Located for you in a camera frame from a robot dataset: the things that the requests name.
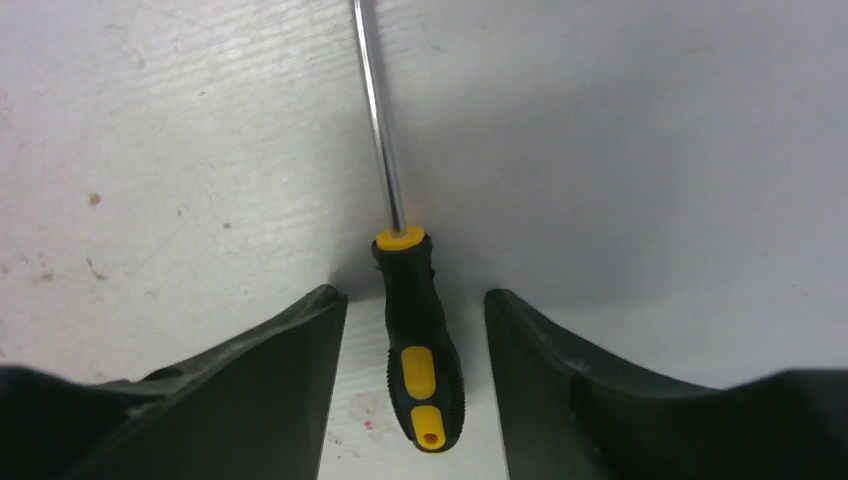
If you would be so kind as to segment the black and yellow screwdriver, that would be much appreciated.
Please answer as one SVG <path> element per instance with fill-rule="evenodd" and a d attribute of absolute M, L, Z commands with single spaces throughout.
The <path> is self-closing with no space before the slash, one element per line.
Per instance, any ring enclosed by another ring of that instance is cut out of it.
<path fill-rule="evenodd" d="M 432 239 L 406 221 L 375 4 L 354 1 L 351 11 L 388 216 L 372 244 L 385 290 L 388 392 L 406 437 L 422 452 L 441 453 L 456 445 L 464 426 L 460 361 L 435 287 Z"/>

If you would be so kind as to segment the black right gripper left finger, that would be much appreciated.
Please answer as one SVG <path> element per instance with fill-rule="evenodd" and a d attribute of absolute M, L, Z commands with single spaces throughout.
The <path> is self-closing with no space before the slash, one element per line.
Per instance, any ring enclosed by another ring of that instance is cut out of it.
<path fill-rule="evenodd" d="M 1 370 L 5 479 L 313 479 L 348 300 L 321 285 L 137 381 Z"/>

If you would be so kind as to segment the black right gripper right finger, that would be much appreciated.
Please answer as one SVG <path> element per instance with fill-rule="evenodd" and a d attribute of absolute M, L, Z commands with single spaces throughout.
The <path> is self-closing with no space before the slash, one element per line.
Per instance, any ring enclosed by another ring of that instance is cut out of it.
<path fill-rule="evenodd" d="M 715 389 L 627 361 L 507 289 L 484 298 L 513 479 L 843 479 L 847 373 Z"/>

